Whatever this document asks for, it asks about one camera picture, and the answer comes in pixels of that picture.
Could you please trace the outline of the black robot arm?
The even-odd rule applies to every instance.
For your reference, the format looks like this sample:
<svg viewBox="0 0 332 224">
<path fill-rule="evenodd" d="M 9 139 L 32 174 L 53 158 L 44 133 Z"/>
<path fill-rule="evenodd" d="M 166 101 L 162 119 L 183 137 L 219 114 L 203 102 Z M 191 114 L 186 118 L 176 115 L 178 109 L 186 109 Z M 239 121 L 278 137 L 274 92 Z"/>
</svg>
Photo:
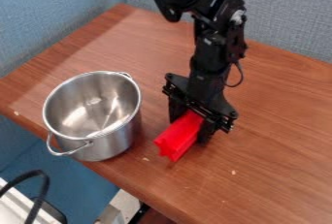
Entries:
<svg viewBox="0 0 332 224">
<path fill-rule="evenodd" d="M 195 141 L 205 144 L 217 131 L 229 132 L 238 112 L 223 90 L 231 68 L 247 49 L 243 39 L 246 8 L 243 0 L 154 0 L 170 22 L 188 13 L 193 17 L 194 54 L 186 77 L 164 75 L 163 93 L 168 96 L 168 116 L 175 121 L 186 111 L 202 118 Z"/>
</svg>

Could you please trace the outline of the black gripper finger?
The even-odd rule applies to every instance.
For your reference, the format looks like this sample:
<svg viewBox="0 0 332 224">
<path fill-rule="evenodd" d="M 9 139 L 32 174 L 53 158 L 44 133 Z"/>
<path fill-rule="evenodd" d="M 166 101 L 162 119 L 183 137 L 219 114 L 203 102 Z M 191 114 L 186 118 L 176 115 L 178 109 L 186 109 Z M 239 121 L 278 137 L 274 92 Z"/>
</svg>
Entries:
<svg viewBox="0 0 332 224">
<path fill-rule="evenodd" d="M 197 134 L 197 142 L 199 144 L 207 144 L 215 133 L 215 124 L 209 121 L 203 121 Z"/>
<path fill-rule="evenodd" d="M 168 118 L 174 122 L 187 111 L 187 106 L 179 99 L 168 99 Z"/>
</svg>

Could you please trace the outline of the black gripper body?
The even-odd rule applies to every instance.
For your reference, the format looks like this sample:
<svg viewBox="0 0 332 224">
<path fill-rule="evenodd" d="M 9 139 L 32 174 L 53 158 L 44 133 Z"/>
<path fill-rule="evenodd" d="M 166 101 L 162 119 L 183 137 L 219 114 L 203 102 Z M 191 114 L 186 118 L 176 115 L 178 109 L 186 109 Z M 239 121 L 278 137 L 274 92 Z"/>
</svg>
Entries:
<svg viewBox="0 0 332 224">
<path fill-rule="evenodd" d="M 167 73 L 164 79 L 162 92 L 168 99 L 179 99 L 186 105 L 186 110 L 195 112 L 205 121 L 213 122 L 215 130 L 227 133 L 238 118 L 238 112 L 225 97 L 222 79 L 206 77 L 201 80 L 194 76 L 187 78 L 172 73 Z"/>
</svg>

